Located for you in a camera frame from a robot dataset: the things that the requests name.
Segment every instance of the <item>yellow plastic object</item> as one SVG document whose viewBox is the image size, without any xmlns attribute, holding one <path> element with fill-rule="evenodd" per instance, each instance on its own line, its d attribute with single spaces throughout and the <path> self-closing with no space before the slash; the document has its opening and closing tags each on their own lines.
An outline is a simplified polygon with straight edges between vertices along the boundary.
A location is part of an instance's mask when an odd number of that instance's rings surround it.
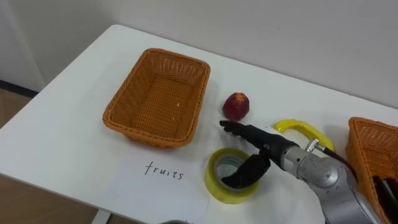
<svg viewBox="0 0 398 224">
<path fill-rule="evenodd" d="M 205 171 L 205 185 L 209 193 L 220 202 L 225 204 L 241 203 L 254 193 L 259 185 L 259 182 L 257 181 L 250 187 L 240 191 L 228 189 L 226 186 L 219 183 L 220 178 L 217 177 L 216 163 L 223 157 L 234 157 L 240 159 L 241 161 L 245 161 L 249 158 L 245 152 L 240 151 L 239 149 L 224 148 L 216 151 L 213 155 L 211 155 Z"/>
<path fill-rule="evenodd" d="M 296 119 L 282 120 L 274 125 L 274 129 L 280 133 L 284 133 L 287 129 L 294 129 L 305 135 L 308 139 L 318 139 L 322 146 L 336 152 L 331 140 L 305 121 L 298 121 Z"/>
</svg>

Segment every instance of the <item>white paper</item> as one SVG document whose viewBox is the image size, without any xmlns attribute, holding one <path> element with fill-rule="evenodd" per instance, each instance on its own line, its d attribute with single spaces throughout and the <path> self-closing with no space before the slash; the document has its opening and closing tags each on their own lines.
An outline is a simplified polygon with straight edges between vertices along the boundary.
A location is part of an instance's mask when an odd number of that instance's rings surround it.
<svg viewBox="0 0 398 224">
<path fill-rule="evenodd" d="M 141 212 L 133 217 L 137 221 L 203 223 L 208 193 L 198 183 L 201 171 L 163 153 L 144 154 L 137 159 L 132 153 L 120 161 L 108 197 L 127 207 L 139 205 Z"/>
</svg>

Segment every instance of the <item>orange wicker basket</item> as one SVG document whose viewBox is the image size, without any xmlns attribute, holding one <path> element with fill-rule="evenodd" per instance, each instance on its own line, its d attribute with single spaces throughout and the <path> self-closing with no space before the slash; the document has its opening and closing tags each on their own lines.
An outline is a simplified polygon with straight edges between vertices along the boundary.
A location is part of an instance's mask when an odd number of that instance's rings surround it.
<svg viewBox="0 0 398 224">
<path fill-rule="evenodd" d="M 364 118 L 351 118 L 346 153 L 358 173 L 358 190 L 382 221 L 391 223 L 379 204 L 372 177 L 398 179 L 398 128 Z"/>
<path fill-rule="evenodd" d="M 184 146 L 195 133 L 209 74 L 206 62 L 147 49 L 106 107 L 104 124 L 151 146 Z"/>
</svg>

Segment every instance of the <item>wooden floor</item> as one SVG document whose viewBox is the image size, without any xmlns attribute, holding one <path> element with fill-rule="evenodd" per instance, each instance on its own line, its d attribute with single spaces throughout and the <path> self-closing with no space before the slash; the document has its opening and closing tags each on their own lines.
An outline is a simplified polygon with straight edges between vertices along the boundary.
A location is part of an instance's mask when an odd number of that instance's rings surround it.
<svg viewBox="0 0 398 224">
<path fill-rule="evenodd" d="M 0 89 L 0 128 L 30 98 Z M 0 224 L 90 224 L 97 209 L 0 175 Z M 111 224 L 135 224 L 113 216 Z"/>
</svg>

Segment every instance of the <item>table surface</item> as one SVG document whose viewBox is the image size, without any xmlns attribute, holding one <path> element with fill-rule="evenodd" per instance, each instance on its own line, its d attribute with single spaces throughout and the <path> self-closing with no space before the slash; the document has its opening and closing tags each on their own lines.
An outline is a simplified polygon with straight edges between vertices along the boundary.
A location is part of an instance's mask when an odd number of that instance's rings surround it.
<svg viewBox="0 0 398 224">
<path fill-rule="evenodd" d="M 150 47 L 199 58 L 211 67 L 193 142 L 174 151 L 130 142 L 101 120 L 140 54 Z M 141 200 L 125 199 L 123 192 L 114 197 L 112 190 L 125 175 L 120 170 L 121 164 L 127 164 L 126 158 L 139 161 L 153 156 L 190 164 L 190 181 L 198 188 L 194 198 L 208 200 L 200 222 L 323 223 L 315 194 L 274 165 L 254 196 L 240 205 L 224 205 L 209 197 L 202 180 L 214 151 L 227 146 L 256 151 L 218 127 L 221 105 L 236 91 L 250 99 L 251 111 L 244 123 L 264 128 L 281 119 L 304 120 L 324 132 L 340 154 L 344 154 L 350 117 L 363 116 L 392 125 L 398 121 L 398 110 L 115 25 L 0 129 L 0 174 L 133 220 L 161 223 L 170 217 L 149 210 L 144 198 L 151 201 L 153 195 L 146 189 L 131 193 L 143 195 Z"/>
</svg>

